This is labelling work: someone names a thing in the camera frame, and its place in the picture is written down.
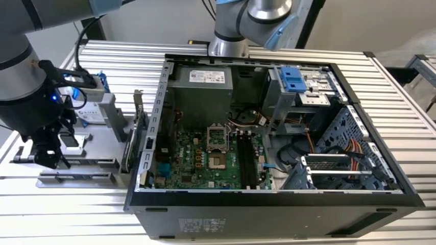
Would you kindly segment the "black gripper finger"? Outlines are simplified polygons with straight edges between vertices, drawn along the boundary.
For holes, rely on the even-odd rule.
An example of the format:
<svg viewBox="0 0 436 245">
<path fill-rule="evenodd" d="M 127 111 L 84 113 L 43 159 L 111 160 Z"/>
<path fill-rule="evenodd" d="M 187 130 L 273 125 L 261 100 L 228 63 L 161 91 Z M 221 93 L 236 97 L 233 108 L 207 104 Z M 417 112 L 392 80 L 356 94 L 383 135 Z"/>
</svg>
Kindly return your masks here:
<svg viewBox="0 0 436 245">
<path fill-rule="evenodd" d="M 59 131 L 59 136 L 67 147 L 79 147 L 79 141 L 75 138 L 75 128 L 73 124 L 65 119 L 60 118 L 59 122 L 61 128 Z"/>
<path fill-rule="evenodd" d="M 49 169 L 69 169 L 71 163 L 65 159 L 60 147 L 59 139 L 37 143 L 28 141 L 24 146 L 19 147 L 19 151 L 13 156 L 13 163 L 33 163 Z"/>
</svg>

